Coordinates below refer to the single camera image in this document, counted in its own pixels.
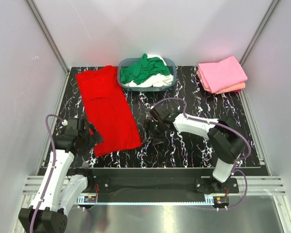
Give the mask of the red t-shirt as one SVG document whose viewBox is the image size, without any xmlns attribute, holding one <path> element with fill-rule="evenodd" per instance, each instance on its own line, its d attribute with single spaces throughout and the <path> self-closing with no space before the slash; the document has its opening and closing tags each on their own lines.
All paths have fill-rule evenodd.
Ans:
<svg viewBox="0 0 291 233">
<path fill-rule="evenodd" d="M 94 147 L 96 157 L 141 146 L 137 124 L 122 87 L 117 82 L 117 67 L 106 66 L 76 75 L 85 113 L 103 138 Z"/>
</svg>

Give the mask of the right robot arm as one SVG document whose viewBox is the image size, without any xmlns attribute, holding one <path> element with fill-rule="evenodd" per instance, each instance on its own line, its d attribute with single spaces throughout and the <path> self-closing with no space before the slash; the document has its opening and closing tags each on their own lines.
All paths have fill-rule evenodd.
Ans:
<svg viewBox="0 0 291 233">
<path fill-rule="evenodd" d="M 209 140 L 217 161 L 212 176 L 196 184 L 197 191 L 204 194 L 226 192 L 227 181 L 235 172 L 240 155 L 244 151 L 251 154 L 249 142 L 229 118 L 202 118 L 169 110 L 159 112 L 153 107 L 150 119 L 144 121 L 144 138 L 153 145 L 158 145 L 164 142 L 167 131 L 191 133 Z"/>
</svg>

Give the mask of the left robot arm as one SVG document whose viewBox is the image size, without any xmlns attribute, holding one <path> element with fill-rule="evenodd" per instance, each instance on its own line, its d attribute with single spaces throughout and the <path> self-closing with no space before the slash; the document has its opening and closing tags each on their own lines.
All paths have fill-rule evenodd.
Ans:
<svg viewBox="0 0 291 233">
<path fill-rule="evenodd" d="M 103 142 L 94 125 L 84 118 L 58 118 L 64 127 L 56 136 L 48 132 L 52 150 L 47 170 L 28 208 L 21 208 L 18 219 L 27 233 L 63 233 L 67 217 L 82 192 L 98 191 L 92 172 L 78 168 L 64 185 L 75 155 Z"/>
</svg>

